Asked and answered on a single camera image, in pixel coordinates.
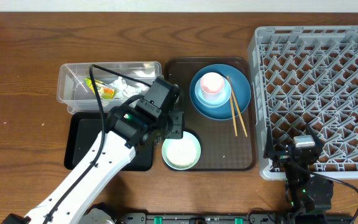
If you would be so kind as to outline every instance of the dish rack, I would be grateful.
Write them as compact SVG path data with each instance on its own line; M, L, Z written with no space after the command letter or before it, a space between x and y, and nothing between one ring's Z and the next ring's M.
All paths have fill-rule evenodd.
M263 158L267 127L282 150L308 123L324 142L314 171L358 179L358 26L259 27L248 55L260 175L285 179Z

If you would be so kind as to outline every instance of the black mount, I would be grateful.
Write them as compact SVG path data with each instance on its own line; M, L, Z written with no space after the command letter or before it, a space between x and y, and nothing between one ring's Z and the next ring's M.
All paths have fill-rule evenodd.
M179 87L162 78L156 78L145 96L136 95L110 110L106 119L106 132L114 131L136 147L156 139L181 139L185 127L184 113L174 108L180 95ZM139 100L135 108L129 106Z
M294 165L308 169L314 164L323 151L324 144L306 124L306 134L314 141L313 145L286 145L285 150L274 150L274 142L270 128L267 130L267 142L264 158L273 161L272 168L282 168L287 177L285 182L287 200L293 205L286 213L286 223L291 224L326 224L325 211L331 209L331 198L334 194L334 184L330 180L311 177L300 172Z

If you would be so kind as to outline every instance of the wood grain surface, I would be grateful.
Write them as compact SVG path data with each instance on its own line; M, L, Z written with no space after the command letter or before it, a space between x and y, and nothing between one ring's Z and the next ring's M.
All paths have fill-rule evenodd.
M0 222L9 213L25 215L69 173L63 157L71 115L56 100L62 64L247 58L257 27L313 25L358 25L358 14L0 13ZM257 167L174 172L160 146L149 171L120 172L96 202L163 213L287 206L284 183L263 180ZM357 203L355 192L335 185L331 212L352 215Z

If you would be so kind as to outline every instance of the blue plate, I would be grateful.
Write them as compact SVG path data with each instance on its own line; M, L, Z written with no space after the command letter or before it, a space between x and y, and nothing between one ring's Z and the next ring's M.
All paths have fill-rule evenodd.
M239 104L241 113L247 109L249 101L251 99L251 88L247 78L242 72L238 69L223 64L209 65L196 73L190 83L190 100L193 103L194 107L207 118L215 120L227 120L232 119L230 101L227 101L225 104L218 108L207 108L205 107L196 97L195 87L197 81L208 72L216 72L223 76L230 76L230 81L234 90L234 94L237 98L237 103Z

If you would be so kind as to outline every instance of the brown tray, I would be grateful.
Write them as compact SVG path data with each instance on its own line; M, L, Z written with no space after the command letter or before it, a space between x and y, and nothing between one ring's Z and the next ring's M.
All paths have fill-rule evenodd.
M250 80L248 63L241 57L185 57L170 60L165 66L165 78L177 84L186 96L185 129L195 133L201 143L201 157L189 171L250 170L255 166L255 105L251 100L242 118L248 132L246 138L239 118L236 119L238 137L232 119L216 121L202 115L190 100L190 82L202 68L216 64L235 67Z

